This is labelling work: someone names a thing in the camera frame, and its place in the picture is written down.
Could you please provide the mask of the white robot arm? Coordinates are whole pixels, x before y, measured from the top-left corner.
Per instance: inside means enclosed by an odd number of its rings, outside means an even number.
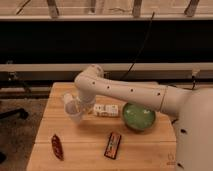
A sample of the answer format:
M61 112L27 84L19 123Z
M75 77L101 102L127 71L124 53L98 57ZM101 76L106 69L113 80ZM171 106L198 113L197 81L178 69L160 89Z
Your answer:
M92 64L74 80L78 99L90 105L108 96L178 118L175 171L213 171L213 88L189 90L106 79Z

